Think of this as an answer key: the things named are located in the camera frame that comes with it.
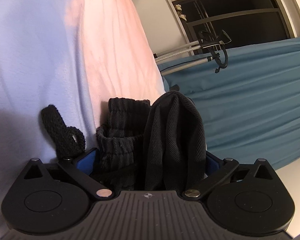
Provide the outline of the dark grey denim trousers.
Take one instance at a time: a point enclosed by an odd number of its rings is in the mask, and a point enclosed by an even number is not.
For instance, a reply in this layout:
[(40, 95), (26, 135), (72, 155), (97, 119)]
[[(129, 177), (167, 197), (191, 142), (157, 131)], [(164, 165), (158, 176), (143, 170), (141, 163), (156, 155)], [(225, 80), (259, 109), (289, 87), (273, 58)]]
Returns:
[(91, 178), (113, 191), (183, 191), (204, 178), (206, 143), (194, 103), (178, 91), (155, 102), (108, 101)]

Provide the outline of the blue curtain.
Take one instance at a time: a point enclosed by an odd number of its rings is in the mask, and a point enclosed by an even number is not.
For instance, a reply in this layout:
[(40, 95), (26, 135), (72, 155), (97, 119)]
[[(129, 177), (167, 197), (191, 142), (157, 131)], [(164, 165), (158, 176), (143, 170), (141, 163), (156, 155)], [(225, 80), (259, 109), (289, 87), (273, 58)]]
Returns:
[(228, 66), (213, 61), (165, 76), (202, 117), (207, 149), (278, 169), (300, 158), (300, 37), (228, 49)]

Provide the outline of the white bed sheet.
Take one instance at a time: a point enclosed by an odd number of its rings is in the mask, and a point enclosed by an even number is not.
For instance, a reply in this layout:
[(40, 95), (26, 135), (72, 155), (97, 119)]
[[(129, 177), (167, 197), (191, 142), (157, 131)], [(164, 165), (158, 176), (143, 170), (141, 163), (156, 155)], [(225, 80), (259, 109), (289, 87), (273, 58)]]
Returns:
[[(56, 157), (44, 107), (55, 105), (92, 148), (110, 98), (163, 93), (132, 0), (0, 0), (0, 206), (31, 158)], [(7, 229), (0, 211), (0, 238)]]

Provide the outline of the garment steamer stand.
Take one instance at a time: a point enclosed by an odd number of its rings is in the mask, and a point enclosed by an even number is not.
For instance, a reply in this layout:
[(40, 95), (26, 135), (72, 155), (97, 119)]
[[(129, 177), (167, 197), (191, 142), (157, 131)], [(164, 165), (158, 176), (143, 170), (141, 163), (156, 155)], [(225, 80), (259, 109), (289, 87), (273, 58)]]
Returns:
[(207, 49), (209, 54), (208, 56), (202, 59), (196, 59), (188, 63), (181, 63), (175, 66), (167, 67), (160, 71), (162, 76), (166, 76), (172, 73), (179, 72), (184, 69), (188, 69), (200, 64), (208, 63), (215, 61), (218, 67), (215, 69), (215, 73), (219, 73), (221, 69), (225, 69), (228, 66), (229, 57), (226, 51), (226, 44), (231, 42), (231, 38), (224, 31), (221, 30), (219, 35), (213, 35), (208, 31), (200, 31), (198, 33), (198, 40), (187, 43), (185, 45), (179, 46), (175, 49), (167, 50), (159, 54), (153, 54), (156, 63), (162, 63), (168, 59), (172, 59), (181, 54), (186, 54), (193, 52), (195, 50), (204, 50)]

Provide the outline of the dark window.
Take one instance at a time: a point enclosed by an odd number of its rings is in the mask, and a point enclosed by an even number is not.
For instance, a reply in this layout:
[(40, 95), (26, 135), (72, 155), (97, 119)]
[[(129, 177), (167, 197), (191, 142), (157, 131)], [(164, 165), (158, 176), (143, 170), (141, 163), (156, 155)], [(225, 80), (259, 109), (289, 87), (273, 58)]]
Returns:
[(200, 31), (218, 35), (224, 30), (231, 42), (226, 48), (286, 40), (292, 29), (278, 0), (176, 0), (187, 21), (179, 18), (190, 42)]

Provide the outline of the items on window sill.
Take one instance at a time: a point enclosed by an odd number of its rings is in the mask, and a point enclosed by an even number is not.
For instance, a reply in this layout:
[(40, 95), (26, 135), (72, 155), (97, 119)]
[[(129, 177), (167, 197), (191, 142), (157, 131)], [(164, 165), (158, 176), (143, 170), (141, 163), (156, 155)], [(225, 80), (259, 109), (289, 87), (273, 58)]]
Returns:
[(176, 5), (174, 5), (174, 8), (175, 8), (175, 10), (177, 12), (178, 17), (181, 18), (181, 19), (183, 19), (184, 21), (187, 21), (186, 15), (183, 14), (181, 5), (180, 4), (176, 4)]

